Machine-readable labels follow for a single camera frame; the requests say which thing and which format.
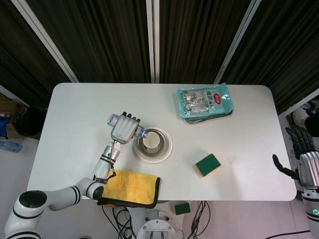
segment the cable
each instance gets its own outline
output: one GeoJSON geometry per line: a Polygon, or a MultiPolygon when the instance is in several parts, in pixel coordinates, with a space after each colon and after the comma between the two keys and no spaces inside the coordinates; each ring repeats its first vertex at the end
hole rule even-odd
{"type": "Polygon", "coordinates": [[[198,239],[198,236],[200,236],[201,234],[203,234],[203,232],[207,229],[208,225],[209,225],[209,222],[210,222],[210,206],[209,204],[207,203],[207,201],[201,201],[198,208],[197,208],[197,211],[195,213],[195,216],[194,216],[194,219],[193,219],[193,222],[191,224],[191,233],[190,235],[186,238],[186,239],[190,239],[191,237],[193,239],[198,239]],[[199,225],[199,222],[200,222],[200,217],[201,215],[203,214],[206,206],[208,207],[208,212],[209,212],[209,217],[208,217],[208,222],[206,224],[206,226],[204,227],[204,229],[198,233],[198,225],[199,225]]]}
{"type": "Polygon", "coordinates": [[[122,238],[126,239],[127,238],[127,232],[131,233],[131,235],[136,238],[134,232],[133,232],[133,227],[132,227],[132,217],[130,214],[130,211],[127,209],[127,207],[123,207],[124,209],[121,209],[117,212],[117,214],[115,214],[115,208],[112,209],[112,213],[113,213],[113,217],[114,220],[120,230],[119,235],[118,235],[118,239],[120,238],[120,236],[122,236],[122,238]],[[124,212],[124,215],[126,217],[125,212],[129,213],[129,218],[126,217],[127,221],[126,223],[123,225],[119,222],[119,215],[124,212]]]}
{"type": "Polygon", "coordinates": [[[106,218],[109,220],[109,222],[112,224],[112,226],[114,227],[114,229],[116,230],[116,232],[118,234],[120,234],[120,232],[117,230],[117,228],[115,227],[115,225],[113,224],[113,222],[111,221],[111,219],[108,217],[108,215],[106,214],[106,212],[104,211],[104,207],[103,207],[103,203],[102,203],[102,198],[101,198],[101,207],[102,207],[102,211],[104,213],[104,215],[106,216],[106,218]]]}
{"type": "Polygon", "coordinates": [[[112,170],[112,175],[110,175],[106,180],[109,180],[110,178],[113,178],[113,177],[116,176],[116,172],[115,172],[115,169],[114,169],[114,166],[113,166],[113,164],[115,163],[115,161],[114,161],[114,163],[112,162],[112,160],[113,160],[113,159],[112,159],[112,153],[113,153],[114,143],[115,143],[115,140],[113,140],[113,142],[112,142],[111,153],[110,153],[110,166],[111,166],[111,170],[112,170]]]}
{"type": "Polygon", "coordinates": [[[301,234],[301,233],[309,233],[310,230],[306,230],[306,231],[300,231],[300,232],[295,232],[295,233],[283,233],[283,234],[278,234],[278,235],[274,235],[265,239],[270,239],[270,238],[276,238],[276,237],[281,237],[281,236],[286,236],[286,235],[294,235],[294,234],[301,234]]]}

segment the yellow cloth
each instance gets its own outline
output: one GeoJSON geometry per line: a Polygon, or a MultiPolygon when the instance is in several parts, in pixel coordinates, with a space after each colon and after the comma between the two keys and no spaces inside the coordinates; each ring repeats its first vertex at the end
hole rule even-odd
{"type": "Polygon", "coordinates": [[[115,172],[116,176],[108,180],[103,192],[103,198],[111,199],[109,203],[112,203],[112,199],[144,205],[157,203],[158,177],[122,170],[115,172]]]}

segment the black cable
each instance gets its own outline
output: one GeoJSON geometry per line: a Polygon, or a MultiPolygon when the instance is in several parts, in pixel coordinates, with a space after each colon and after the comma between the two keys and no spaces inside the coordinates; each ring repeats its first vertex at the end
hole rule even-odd
{"type": "Polygon", "coordinates": [[[109,222],[112,224],[112,226],[114,227],[114,229],[116,230],[116,232],[118,234],[120,234],[120,232],[117,230],[117,228],[115,227],[115,225],[113,224],[113,222],[111,221],[111,219],[108,217],[108,215],[106,214],[106,212],[104,211],[104,207],[103,207],[103,203],[102,203],[102,198],[101,198],[101,207],[102,207],[102,211],[104,213],[104,215],[106,216],[106,218],[109,220],[109,222]]]}
{"type": "Polygon", "coordinates": [[[119,235],[118,235],[118,239],[120,238],[120,236],[122,236],[124,239],[126,239],[127,232],[130,232],[131,235],[134,238],[136,238],[136,236],[133,232],[133,227],[132,227],[132,217],[131,217],[130,211],[127,209],[127,207],[124,207],[124,209],[119,210],[116,214],[115,214],[115,209],[113,208],[112,213],[113,213],[114,220],[115,220],[115,222],[120,230],[119,235]],[[125,212],[128,212],[130,215],[129,218],[127,218],[125,215],[127,221],[124,223],[124,225],[119,222],[119,215],[122,212],[124,212],[124,215],[125,215],[125,212]]]}
{"type": "Polygon", "coordinates": [[[201,201],[199,206],[198,206],[198,208],[197,208],[197,211],[195,213],[193,222],[191,224],[191,233],[186,239],[190,239],[191,237],[193,239],[197,239],[198,236],[203,234],[203,232],[207,229],[207,227],[209,225],[210,216],[211,216],[211,211],[210,211],[209,204],[207,203],[207,201],[201,201]],[[207,222],[206,226],[204,227],[204,229],[200,233],[198,233],[198,225],[199,225],[199,222],[200,222],[200,218],[201,218],[201,215],[203,214],[203,212],[204,212],[206,207],[208,208],[208,212],[209,212],[208,222],[207,222]]]}
{"type": "Polygon", "coordinates": [[[294,235],[294,234],[301,234],[301,233],[309,233],[310,230],[306,230],[306,231],[300,231],[300,232],[295,232],[295,233],[283,233],[283,234],[278,234],[278,235],[274,235],[265,239],[270,239],[270,238],[276,238],[276,237],[281,237],[281,236],[286,236],[286,235],[294,235]]]}

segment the white table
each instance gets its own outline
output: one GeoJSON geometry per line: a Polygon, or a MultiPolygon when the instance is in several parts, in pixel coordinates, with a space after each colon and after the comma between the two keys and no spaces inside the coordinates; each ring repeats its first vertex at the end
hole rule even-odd
{"type": "Polygon", "coordinates": [[[171,156],[147,164],[123,145],[115,168],[161,177],[159,200],[289,201],[294,181],[272,161],[289,167],[271,91],[230,85],[233,115],[188,124],[178,113],[176,90],[204,85],[63,83],[53,92],[28,190],[57,190],[92,178],[111,139],[110,114],[132,113],[141,125],[159,127],[173,139],[171,156]],[[221,167],[205,178],[193,165],[213,153],[221,167]]]}

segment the robot finger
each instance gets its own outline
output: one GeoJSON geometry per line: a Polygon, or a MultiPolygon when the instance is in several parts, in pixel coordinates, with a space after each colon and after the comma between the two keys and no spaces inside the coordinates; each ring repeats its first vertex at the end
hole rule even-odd
{"type": "Polygon", "coordinates": [[[300,130],[304,135],[307,151],[308,152],[315,151],[315,145],[314,145],[313,137],[311,136],[311,134],[304,128],[300,128],[300,130]]]}
{"type": "Polygon", "coordinates": [[[289,134],[292,142],[293,142],[293,148],[294,148],[294,151],[295,151],[295,155],[296,155],[296,158],[299,159],[299,156],[300,154],[303,153],[303,149],[302,147],[300,146],[300,141],[299,141],[299,138],[298,136],[296,135],[295,131],[286,127],[286,132],[289,134]]]}
{"type": "Polygon", "coordinates": [[[299,175],[296,172],[294,172],[293,170],[291,170],[291,169],[284,168],[282,166],[282,164],[279,162],[279,159],[278,159],[277,155],[275,155],[275,154],[273,154],[273,162],[274,162],[275,167],[280,172],[286,174],[287,176],[291,177],[292,179],[299,180],[299,175]]]}
{"type": "Polygon", "coordinates": [[[301,153],[306,153],[307,147],[306,147],[304,135],[301,131],[301,128],[299,126],[293,125],[293,124],[290,125],[290,128],[295,132],[296,136],[298,137],[300,147],[302,149],[301,153]]]}

